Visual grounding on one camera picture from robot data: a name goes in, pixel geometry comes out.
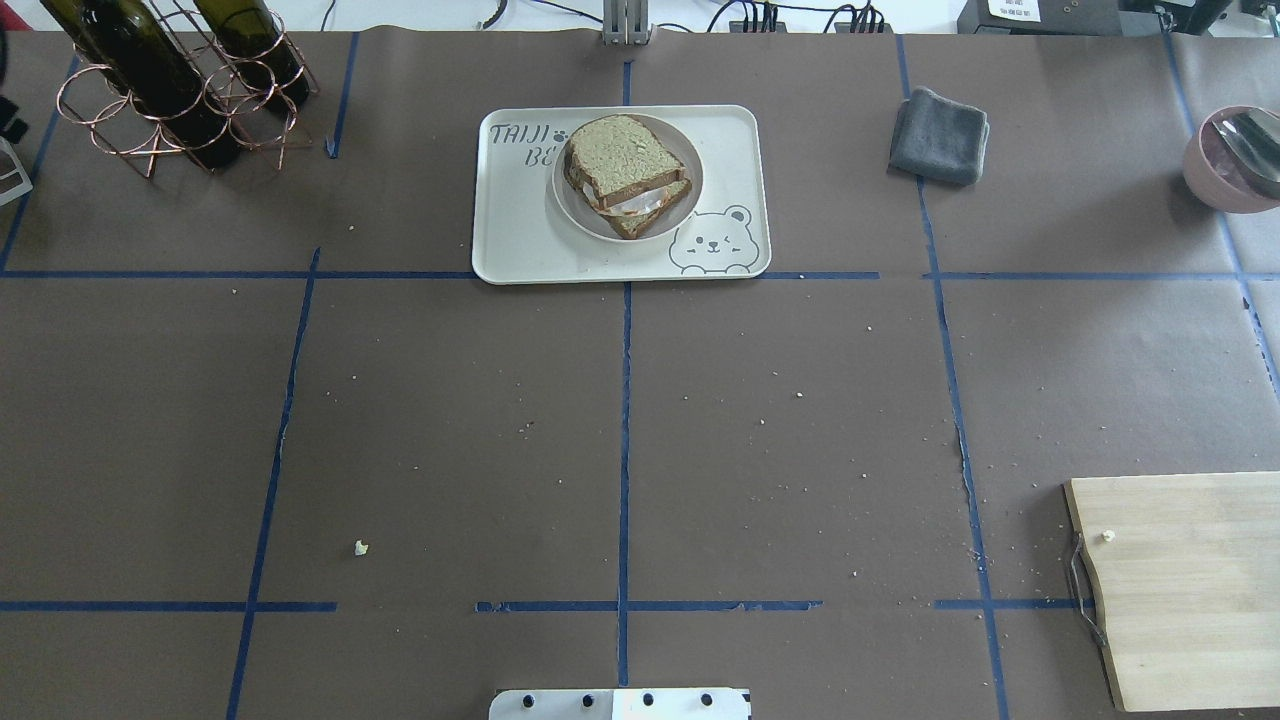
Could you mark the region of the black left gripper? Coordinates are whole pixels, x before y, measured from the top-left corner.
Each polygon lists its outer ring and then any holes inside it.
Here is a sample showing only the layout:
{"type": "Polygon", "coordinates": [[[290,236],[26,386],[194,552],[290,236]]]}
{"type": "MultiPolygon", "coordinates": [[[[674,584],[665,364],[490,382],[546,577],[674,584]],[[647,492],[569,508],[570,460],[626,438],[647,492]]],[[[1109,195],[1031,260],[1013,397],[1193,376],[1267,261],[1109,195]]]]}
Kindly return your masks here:
{"type": "Polygon", "coordinates": [[[12,145],[19,143],[29,126],[18,115],[19,108],[9,97],[0,96],[0,136],[12,145]]]}

